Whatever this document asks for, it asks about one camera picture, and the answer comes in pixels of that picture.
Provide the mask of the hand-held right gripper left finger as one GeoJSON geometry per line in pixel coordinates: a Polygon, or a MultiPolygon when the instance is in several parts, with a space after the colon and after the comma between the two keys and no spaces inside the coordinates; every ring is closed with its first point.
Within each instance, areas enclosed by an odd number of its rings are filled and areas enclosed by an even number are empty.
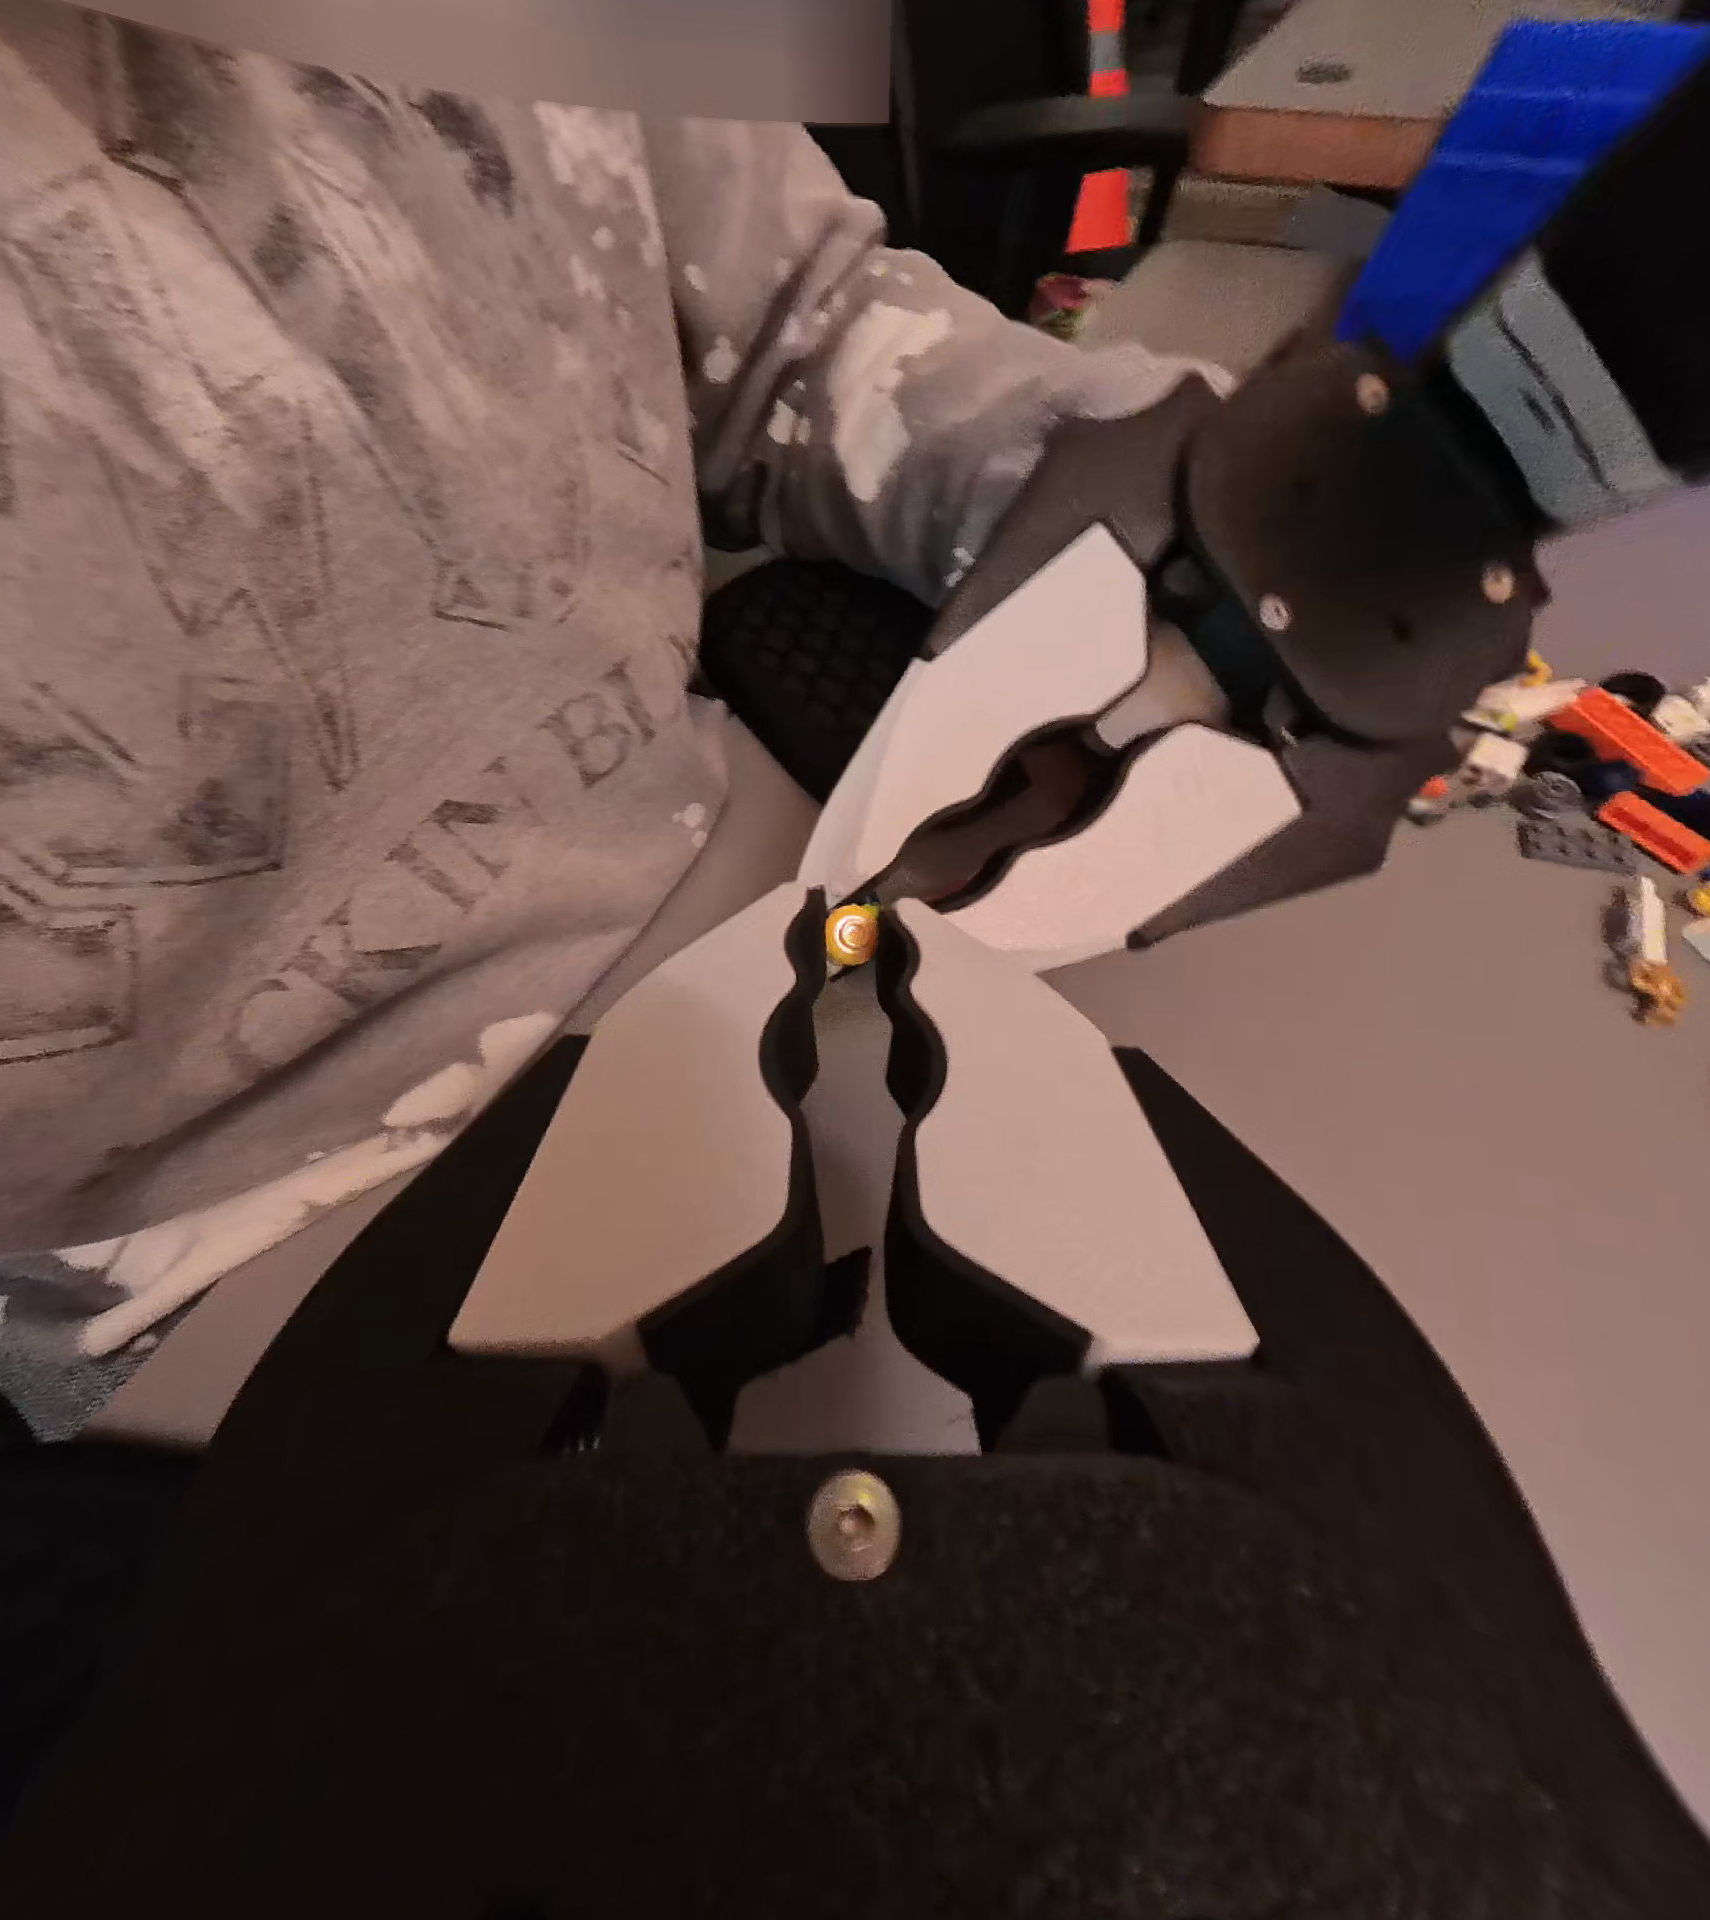
{"type": "Polygon", "coordinates": [[[451,1322],[466,1356],[669,1370],[702,1287],[819,1228],[825,897],[768,891],[591,1030],[451,1322]]]}

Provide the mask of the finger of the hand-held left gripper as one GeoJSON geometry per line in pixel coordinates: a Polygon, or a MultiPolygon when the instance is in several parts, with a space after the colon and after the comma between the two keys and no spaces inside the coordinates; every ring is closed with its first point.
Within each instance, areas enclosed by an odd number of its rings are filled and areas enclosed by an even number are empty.
{"type": "Polygon", "coordinates": [[[1085,826],[1013,851],[969,900],[900,900],[900,924],[940,924],[1021,970],[1059,970],[1124,949],[1300,816],[1270,752],[1173,729],[1129,755],[1085,826]]]}
{"type": "Polygon", "coordinates": [[[1096,722],[1145,673],[1144,573],[1092,527],[940,655],[909,666],[823,804],[797,882],[860,896],[922,829],[970,808],[1016,750],[1096,722]]]}

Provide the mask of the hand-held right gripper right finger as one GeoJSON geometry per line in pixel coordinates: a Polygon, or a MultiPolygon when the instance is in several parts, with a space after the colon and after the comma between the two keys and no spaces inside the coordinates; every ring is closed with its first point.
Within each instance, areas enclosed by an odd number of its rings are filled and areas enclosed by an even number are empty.
{"type": "Polygon", "coordinates": [[[885,1298],[931,1371],[1248,1361],[1259,1335],[1104,1035],[920,900],[876,953],[900,1115],[885,1298]]]}

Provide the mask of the pile of lego pieces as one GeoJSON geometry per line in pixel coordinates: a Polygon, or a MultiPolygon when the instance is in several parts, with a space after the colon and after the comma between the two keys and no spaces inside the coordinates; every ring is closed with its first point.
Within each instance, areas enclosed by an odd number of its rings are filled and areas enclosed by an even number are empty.
{"type": "Polygon", "coordinates": [[[1710,979],[1710,679],[1555,679],[1532,655],[1458,721],[1404,823],[1501,811],[1524,860],[1607,879],[1604,988],[1639,1030],[1675,1030],[1710,979]]]}

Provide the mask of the person's left forearm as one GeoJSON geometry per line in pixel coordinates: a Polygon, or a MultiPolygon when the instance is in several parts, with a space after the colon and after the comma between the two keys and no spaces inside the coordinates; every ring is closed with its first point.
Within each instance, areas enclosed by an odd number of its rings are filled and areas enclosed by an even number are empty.
{"type": "Polygon", "coordinates": [[[642,125],[683,370],[696,542],[834,561],[922,604],[984,554],[1065,423],[1129,419],[1206,360],[1075,346],[885,243],[799,125],[642,125]]]}

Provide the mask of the black textured oval pad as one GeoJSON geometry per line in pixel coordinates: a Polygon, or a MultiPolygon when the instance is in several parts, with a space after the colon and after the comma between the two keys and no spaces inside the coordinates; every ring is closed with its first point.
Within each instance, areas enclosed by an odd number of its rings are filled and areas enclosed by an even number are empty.
{"type": "Polygon", "coordinates": [[[696,686],[825,805],[932,624],[853,568],[764,561],[705,598],[696,686]]]}

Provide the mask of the blue plastic bin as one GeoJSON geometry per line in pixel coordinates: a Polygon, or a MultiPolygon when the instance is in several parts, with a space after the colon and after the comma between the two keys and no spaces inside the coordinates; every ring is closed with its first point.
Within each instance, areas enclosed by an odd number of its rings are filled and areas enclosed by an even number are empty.
{"type": "Polygon", "coordinates": [[[1402,362],[1438,344],[1706,53],[1706,23],[1510,23],[1349,285],[1333,339],[1402,362]]]}

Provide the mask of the orange traffic cone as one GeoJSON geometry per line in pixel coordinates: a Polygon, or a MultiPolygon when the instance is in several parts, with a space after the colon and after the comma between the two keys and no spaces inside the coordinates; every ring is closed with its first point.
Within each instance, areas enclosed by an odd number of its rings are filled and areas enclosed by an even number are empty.
{"type": "MultiPolygon", "coordinates": [[[[1082,3],[1085,23],[1085,99],[1092,106],[1088,139],[1108,136],[1113,113],[1129,99],[1127,3],[1082,3]]],[[[1085,165],[1073,198],[1067,259],[1124,253],[1135,243],[1135,173],[1129,165],[1085,165]]]]}

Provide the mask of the light mottled cloth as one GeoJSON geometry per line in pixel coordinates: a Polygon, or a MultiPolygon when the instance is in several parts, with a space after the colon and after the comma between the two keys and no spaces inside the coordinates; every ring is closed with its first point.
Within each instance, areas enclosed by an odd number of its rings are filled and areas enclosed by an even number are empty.
{"type": "Polygon", "coordinates": [[[0,3],[0,1375],[439,1155],[725,804],[633,113],[0,3]]]}

